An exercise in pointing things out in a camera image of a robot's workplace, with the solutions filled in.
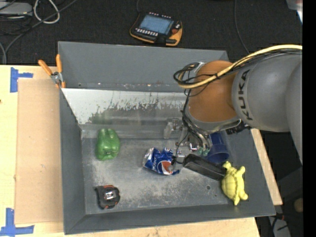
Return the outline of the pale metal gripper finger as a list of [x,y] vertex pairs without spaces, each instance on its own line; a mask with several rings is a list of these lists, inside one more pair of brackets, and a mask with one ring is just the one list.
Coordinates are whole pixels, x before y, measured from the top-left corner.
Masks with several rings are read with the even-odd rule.
[[174,132],[182,130],[182,121],[179,118],[169,118],[166,121],[166,126],[163,130],[163,138],[169,139]]
[[175,151],[172,155],[171,171],[173,173],[180,171],[183,167],[185,155],[181,151]]

